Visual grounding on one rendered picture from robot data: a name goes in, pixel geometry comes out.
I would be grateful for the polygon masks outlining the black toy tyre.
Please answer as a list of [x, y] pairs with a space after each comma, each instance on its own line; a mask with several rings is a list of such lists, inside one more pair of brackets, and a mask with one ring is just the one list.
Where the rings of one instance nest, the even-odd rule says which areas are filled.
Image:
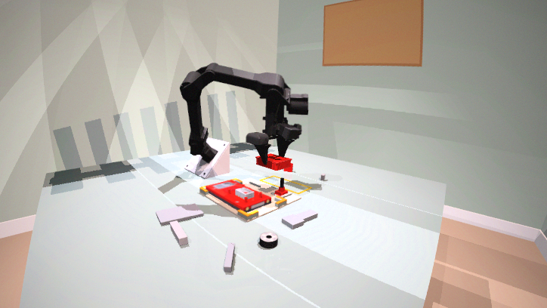
[[262, 233], [260, 235], [260, 246], [263, 248], [275, 248], [278, 245], [276, 233]]

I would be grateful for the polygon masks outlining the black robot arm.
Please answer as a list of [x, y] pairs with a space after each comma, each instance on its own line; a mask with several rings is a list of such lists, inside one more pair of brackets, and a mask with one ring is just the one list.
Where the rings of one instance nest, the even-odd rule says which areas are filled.
[[[243, 87], [256, 91], [259, 99], [266, 99], [265, 114], [282, 115], [284, 106], [290, 115], [308, 114], [308, 94], [290, 94], [289, 86], [284, 82], [283, 76], [264, 72], [253, 73], [232, 67], [219, 66], [217, 63], [210, 63], [197, 71], [187, 74], [180, 85], [183, 99], [187, 101], [187, 111], [190, 122], [190, 154], [201, 155], [202, 160], [209, 163], [218, 154], [218, 150], [209, 146], [208, 128], [202, 125], [201, 93], [211, 82], [222, 82], [237, 87]], [[278, 123], [273, 127], [273, 135], [281, 135], [287, 140], [297, 140], [302, 132], [300, 124], [290, 125], [288, 119], [284, 123]]]

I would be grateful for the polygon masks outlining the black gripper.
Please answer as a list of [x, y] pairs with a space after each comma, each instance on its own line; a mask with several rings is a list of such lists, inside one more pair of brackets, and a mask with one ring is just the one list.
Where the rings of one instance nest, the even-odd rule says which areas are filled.
[[285, 156], [286, 150], [288, 149], [289, 144], [291, 144], [295, 140], [285, 139], [281, 135], [277, 134], [278, 131], [276, 131], [277, 135], [272, 134], [273, 127], [277, 121], [278, 123], [284, 123], [284, 121], [287, 120], [287, 118], [284, 117], [284, 114], [282, 115], [265, 114], [265, 117], [263, 117], [263, 120], [265, 120], [265, 129], [262, 130], [262, 133], [259, 133], [259, 132], [248, 133], [246, 135], [246, 142], [251, 143], [255, 146], [255, 148], [257, 149], [261, 157], [261, 160], [263, 161], [264, 165], [266, 165], [268, 148], [271, 146], [271, 144], [268, 143], [269, 140], [277, 139], [278, 153], [279, 153], [279, 156], [282, 156], [282, 157]]

